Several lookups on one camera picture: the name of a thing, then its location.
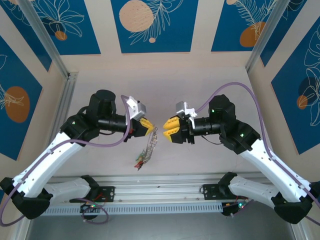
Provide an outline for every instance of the gray surface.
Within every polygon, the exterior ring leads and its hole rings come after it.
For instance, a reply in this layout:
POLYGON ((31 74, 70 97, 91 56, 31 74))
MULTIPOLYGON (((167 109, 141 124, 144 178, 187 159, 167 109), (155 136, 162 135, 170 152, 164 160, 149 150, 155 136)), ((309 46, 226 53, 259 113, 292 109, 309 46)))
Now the gray surface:
POLYGON ((31 222, 26 239, 290 240, 294 237, 290 225, 271 208, 254 202, 234 218, 220 213, 113 215, 106 225, 92 225, 82 222, 79 216, 43 216, 31 222))

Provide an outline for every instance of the black cylinder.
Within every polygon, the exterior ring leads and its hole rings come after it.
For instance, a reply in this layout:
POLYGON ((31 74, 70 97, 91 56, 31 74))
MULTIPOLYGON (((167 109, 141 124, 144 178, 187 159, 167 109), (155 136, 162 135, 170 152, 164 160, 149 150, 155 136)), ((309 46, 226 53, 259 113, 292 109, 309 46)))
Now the black cylinder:
POLYGON ((113 118, 101 118, 98 120, 101 130, 125 133, 127 129, 126 116, 116 114, 113 118))
POLYGON ((195 118, 194 119, 193 134, 195 136, 204 136, 210 134, 220 133, 220 124, 211 123, 209 117, 195 118))

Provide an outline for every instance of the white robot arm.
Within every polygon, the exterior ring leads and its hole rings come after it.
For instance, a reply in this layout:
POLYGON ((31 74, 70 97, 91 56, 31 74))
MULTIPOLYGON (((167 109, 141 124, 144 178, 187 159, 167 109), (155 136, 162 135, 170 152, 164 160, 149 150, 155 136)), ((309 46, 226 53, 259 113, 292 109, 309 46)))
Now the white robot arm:
POLYGON ((125 115, 116 114, 115 99, 116 96, 111 91, 97 91, 91 96, 88 106, 67 119, 52 143, 27 169, 14 178, 6 177, 0 182, 1 188, 8 195, 21 183, 11 199, 25 217, 34 219, 40 216, 49 205, 76 198, 92 200, 98 194, 99 185, 89 175, 69 182, 47 184, 55 172, 72 155, 83 149, 85 144, 68 142, 52 151, 53 147, 67 140, 89 142, 96 138, 101 130, 125 133, 128 121, 131 127, 124 142, 132 136, 142 137, 152 132, 154 126, 144 118, 146 107, 142 103, 131 96, 126 100, 130 117, 127 119, 125 115), (49 155, 25 179, 29 170, 47 153, 49 155))
POLYGON ((205 199, 206 195, 214 196, 217 191, 229 199, 243 196, 270 206, 282 219, 292 224, 298 223, 308 214, 313 200, 304 189, 317 198, 320 185, 303 179, 269 150, 271 159, 260 135, 248 124, 236 119, 235 105, 225 95, 217 95, 209 102, 209 117, 194 118, 197 116, 194 109, 188 109, 188 104, 182 103, 176 105, 177 115, 163 126, 167 129, 163 134, 169 141, 194 144, 195 136, 219 134, 225 147, 256 166, 273 184, 253 182, 228 172, 217 187, 211 189, 203 186, 205 199), (302 185, 297 184, 288 173, 295 176, 302 185))

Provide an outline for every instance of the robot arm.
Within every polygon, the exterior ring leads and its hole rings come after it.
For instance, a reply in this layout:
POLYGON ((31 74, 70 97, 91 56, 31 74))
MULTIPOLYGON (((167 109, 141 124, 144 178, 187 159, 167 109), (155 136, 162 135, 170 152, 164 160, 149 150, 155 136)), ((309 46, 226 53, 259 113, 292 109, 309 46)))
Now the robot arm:
POLYGON ((163 134, 171 142, 194 144, 195 136, 219 134, 219 140, 225 147, 255 165, 273 183, 261 184, 228 172, 218 183, 221 193, 244 196, 266 204, 274 208, 281 218, 293 224, 308 214, 313 200, 303 188, 317 198, 319 185, 303 179, 270 151, 273 158, 302 183, 303 186, 299 186, 271 160, 260 135, 248 124, 236 119, 235 105, 225 95, 217 95, 210 101, 209 117, 195 118, 195 110, 189 109, 185 102, 178 103, 176 107, 177 115, 163 126, 167 129, 163 134))
POLYGON ((9 194, 26 173, 46 153, 50 153, 26 178, 13 194, 12 202, 28 219, 40 216, 49 205, 69 201, 75 198, 89 200, 98 194, 99 185, 88 175, 74 181, 47 184, 55 172, 75 153, 85 147, 81 143, 66 143, 58 149, 51 149, 66 140, 84 140, 89 142, 96 138, 101 130, 125 133, 130 121, 130 131, 125 142, 134 137, 142 137, 152 132, 154 126, 144 118, 146 107, 133 97, 126 100, 130 119, 116 113, 116 96, 108 90, 99 90, 90 98, 89 105, 77 114, 70 116, 60 128, 52 143, 23 172, 14 178, 4 178, 1 188, 9 194))

